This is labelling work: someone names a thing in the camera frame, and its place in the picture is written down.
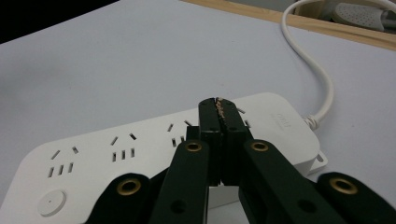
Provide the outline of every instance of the power strip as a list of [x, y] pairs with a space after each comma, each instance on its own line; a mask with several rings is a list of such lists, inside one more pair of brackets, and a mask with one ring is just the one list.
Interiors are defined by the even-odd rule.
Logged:
[[[261, 93], [233, 102], [253, 136], [273, 143], [302, 175], [327, 164], [318, 139], [284, 98]], [[167, 168], [188, 125], [198, 125], [197, 109], [35, 148], [10, 185], [0, 223], [84, 223], [117, 176], [151, 178]], [[209, 195], [209, 207], [238, 200], [235, 188], [211, 188]]]

